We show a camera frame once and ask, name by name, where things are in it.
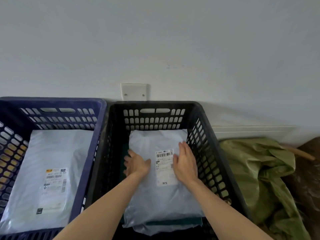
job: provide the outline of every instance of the purple plastic crate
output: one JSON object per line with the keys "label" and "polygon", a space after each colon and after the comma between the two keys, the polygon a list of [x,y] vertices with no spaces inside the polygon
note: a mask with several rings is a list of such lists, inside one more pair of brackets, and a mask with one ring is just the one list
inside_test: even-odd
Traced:
{"label": "purple plastic crate", "polygon": [[[94,130],[69,222],[81,213],[107,103],[99,98],[0,98],[0,218],[33,130]],[[0,240],[50,240],[61,228],[1,236]]]}

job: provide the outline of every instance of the black square on label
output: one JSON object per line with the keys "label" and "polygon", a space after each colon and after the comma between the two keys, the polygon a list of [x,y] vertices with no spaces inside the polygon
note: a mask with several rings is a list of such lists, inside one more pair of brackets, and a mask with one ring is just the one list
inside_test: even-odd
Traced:
{"label": "black square on label", "polygon": [[38,209],[37,209],[37,215],[42,214],[42,209],[43,209],[43,208],[38,208]]}

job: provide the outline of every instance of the plastic crate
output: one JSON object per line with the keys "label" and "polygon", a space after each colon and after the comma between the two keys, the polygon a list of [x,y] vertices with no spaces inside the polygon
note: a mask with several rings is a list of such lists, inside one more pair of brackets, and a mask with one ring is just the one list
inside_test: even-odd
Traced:
{"label": "plastic crate", "polygon": [[[192,149],[198,166],[198,176],[216,195],[234,209],[249,217],[245,200],[223,158],[217,138],[202,106],[197,102],[115,102],[110,105],[106,136],[97,150],[85,209],[118,184],[121,146],[128,143],[131,130],[187,129],[187,143]],[[206,220],[202,227],[173,233],[159,233],[152,239],[214,239],[216,235]],[[149,239],[132,228],[121,225],[114,239]]]}
{"label": "plastic crate", "polygon": [[[98,98],[0,98],[0,218],[9,200],[32,130],[94,130],[69,222],[83,210],[87,183],[96,157],[107,103]],[[50,240],[62,228],[1,236],[0,240]]]}

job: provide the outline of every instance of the person's left hand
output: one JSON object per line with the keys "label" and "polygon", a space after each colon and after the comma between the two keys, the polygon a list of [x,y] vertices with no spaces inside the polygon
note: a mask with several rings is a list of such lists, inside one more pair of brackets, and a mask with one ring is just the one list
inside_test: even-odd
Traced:
{"label": "person's left hand", "polygon": [[148,159],[146,161],[143,158],[135,153],[133,150],[129,149],[129,156],[124,157],[124,165],[126,166],[126,170],[123,173],[128,177],[130,174],[136,173],[141,178],[144,178],[150,171],[151,160]]}

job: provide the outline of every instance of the wrinkled green sack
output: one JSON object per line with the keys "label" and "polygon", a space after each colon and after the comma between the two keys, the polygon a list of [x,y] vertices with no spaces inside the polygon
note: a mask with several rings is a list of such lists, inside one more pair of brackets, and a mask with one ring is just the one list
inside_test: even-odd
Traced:
{"label": "wrinkled green sack", "polygon": [[294,154],[267,138],[220,143],[253,221],[276,240],[310,240],[281,177],[295,170]]}

